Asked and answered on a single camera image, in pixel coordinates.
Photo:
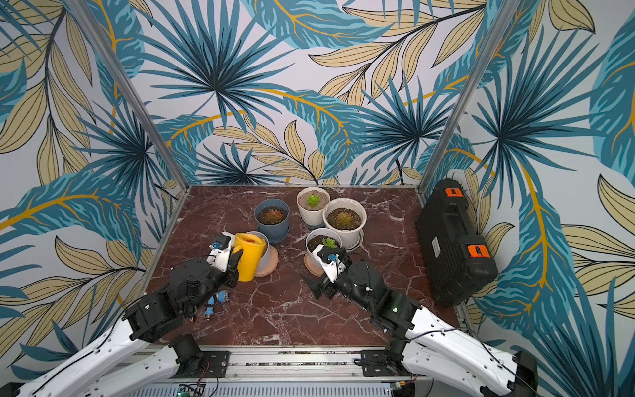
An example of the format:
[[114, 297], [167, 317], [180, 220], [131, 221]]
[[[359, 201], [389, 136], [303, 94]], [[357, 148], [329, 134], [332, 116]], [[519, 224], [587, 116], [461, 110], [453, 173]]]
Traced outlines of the yellow plastic watering can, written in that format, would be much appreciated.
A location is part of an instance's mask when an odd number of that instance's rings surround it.
[[254, 279], [266, 246], [265, 240], [252, 233], [235, 235], [234, 251], [242, 254], [237, 267], [240, 282], [249, 282]]

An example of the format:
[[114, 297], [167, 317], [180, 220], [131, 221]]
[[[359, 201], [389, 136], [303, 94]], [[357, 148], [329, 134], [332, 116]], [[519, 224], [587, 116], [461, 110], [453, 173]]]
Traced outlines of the white pot pink succulent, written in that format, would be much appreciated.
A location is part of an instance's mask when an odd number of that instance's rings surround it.
[[279, 253], [271, 246], [269, 239], [264, 233], [251, 231], [249, 234], [257, 236], [266, 243], [266, 249], [263, 251], [258, 267], [256, 268], [255, 277], [264, 277], [270, 275], [278, 266]]

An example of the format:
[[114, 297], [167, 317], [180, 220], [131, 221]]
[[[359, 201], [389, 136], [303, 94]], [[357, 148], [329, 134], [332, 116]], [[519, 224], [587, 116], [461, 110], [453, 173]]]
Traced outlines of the small white pot green succulent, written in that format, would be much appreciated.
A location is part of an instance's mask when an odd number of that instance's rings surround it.
[[304, 256], [304, 265], [313, 276], [321, 276], [324, 274], [322, 269], [322, 261], [314, 255], [315, 250], [319, 246], [329, 246], [331, 248], [341, 248], [342, 240], [337, 233], [328, 228], [318, 228], [309, 233], [305, 240], [306, 253]]

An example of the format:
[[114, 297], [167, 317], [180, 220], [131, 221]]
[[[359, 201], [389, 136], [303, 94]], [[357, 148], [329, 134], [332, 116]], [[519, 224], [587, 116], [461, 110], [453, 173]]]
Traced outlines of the large white pot yellow succulent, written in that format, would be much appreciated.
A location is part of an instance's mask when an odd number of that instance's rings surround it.
[[334, 199], [323, 210], [323, 221], [342, 240], [347, 251], [355, 250], [363, 242], [363, 228], [367, 213], [363, 206], [353, 199]]

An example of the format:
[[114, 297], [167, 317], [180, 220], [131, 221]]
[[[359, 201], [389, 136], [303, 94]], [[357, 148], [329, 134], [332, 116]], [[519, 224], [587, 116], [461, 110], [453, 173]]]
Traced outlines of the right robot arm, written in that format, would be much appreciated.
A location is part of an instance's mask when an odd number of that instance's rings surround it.
[[337, 294], [360, 306], [389, 336], [385, 365], [391, 372], [424, 375], [470, 396], [535, 396], [537, 360], [509, 353], [471, 337], [420, 302], [390, 289], [366, 261], [344, 268], [335, 279], [305, 276], [316, 298]]

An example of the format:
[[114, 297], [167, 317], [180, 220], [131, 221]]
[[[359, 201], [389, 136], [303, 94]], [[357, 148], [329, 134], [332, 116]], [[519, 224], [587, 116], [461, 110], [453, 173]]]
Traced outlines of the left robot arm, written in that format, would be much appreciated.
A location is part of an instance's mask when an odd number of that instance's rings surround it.
[[179, 373], [205, 374], [209, 361], [194, 337], [176, 337], [128, 367], [117, 364], [195, 318], [223, 287], [238, 282], [243, 252], [234, 248], [216, 251], [210, 258], [186, 261], [170, 273], [160, 289], [128, 307], [109, 330], [56, 368], [27, 383], [9, 383], [3, 396], [127, 396], [158, 380]]

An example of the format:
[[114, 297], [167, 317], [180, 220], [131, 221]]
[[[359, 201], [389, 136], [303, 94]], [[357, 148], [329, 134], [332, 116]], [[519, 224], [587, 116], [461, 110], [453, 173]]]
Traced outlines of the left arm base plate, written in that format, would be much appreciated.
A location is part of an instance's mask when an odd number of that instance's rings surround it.
[[194, 376], [202, 379], [223, 379], [228, 370], [231, 352], [202, 351]]

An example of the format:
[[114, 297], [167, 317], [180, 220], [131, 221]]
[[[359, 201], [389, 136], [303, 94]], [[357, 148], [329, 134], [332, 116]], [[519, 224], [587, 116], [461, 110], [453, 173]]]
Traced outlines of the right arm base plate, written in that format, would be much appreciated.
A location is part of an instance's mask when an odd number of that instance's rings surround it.
[[387, 350], [362, 350], [353, 362], [362, 369], [364, 377], [421, 377], [408, 370], [400, 358], [397, 353]]

